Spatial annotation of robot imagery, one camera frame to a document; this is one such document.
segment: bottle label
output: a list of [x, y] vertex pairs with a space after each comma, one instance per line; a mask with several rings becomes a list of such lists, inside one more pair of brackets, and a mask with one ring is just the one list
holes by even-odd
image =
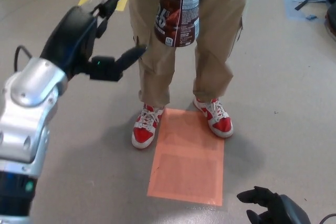
[[190, 45], [198, 37], [200, 0], [160, 0], [155, 19], [155, 34], [168, 46]]

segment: green led light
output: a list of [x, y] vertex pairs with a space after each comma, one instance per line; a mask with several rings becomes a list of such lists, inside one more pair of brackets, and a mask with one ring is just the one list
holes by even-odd
[[34, 189], [34, 183], [32, 181], [27, 182], [26, 191], [32, 191]]

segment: pant leg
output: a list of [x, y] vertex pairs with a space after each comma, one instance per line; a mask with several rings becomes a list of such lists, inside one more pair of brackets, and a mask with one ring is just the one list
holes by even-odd
[[159, 0], [129, 0], [134, 38], [148, 45], [139, 60], [139, 98], [142, 102], [162, 107], [170, 102], [169, 85], [175, 71], [175, 48], [161, 43], [154, 34], [154, 21]]
[[207, 102], [224, 95], [233, 73], [226, 60], [243, 28], [247, 0], [200, 0], [194, 94]]

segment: concrete floor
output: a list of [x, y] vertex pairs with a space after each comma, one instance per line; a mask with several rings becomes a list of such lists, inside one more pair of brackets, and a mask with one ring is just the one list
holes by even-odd
[[[13, 72], [16, 46], [39, 56], [78, 1], [0, 0], [0, 80]], [[51, 124], [35, 223], [247, 224], [245, 210], [262, 209], [236, 194], [255, 185], [289, 195], [312, 223], [335, 212], [336, 44], [323, 24], [290, 21], [284, 10], [282, 0], [250, 0], [230, 58], [235, 77], [223, 103], [235, 135], [225, 144], [222, 207], [146, 196], [155, 146], [139, 152], [131, 145], [141, 108], [133, 66], [118, 84], [71, 81]], [[113, 16], [94, 54], [118, 56], [132, 45], [126, 9]], [[193, 46], [179, 50], [171, 108], [190, 106], [193, 68]]]

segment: orange paper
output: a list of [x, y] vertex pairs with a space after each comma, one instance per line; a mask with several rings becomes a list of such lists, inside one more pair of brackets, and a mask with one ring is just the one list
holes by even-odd
[[224, 140], [201, 112], [166, 109], [155, 149], [148, 196], [221, 206]]

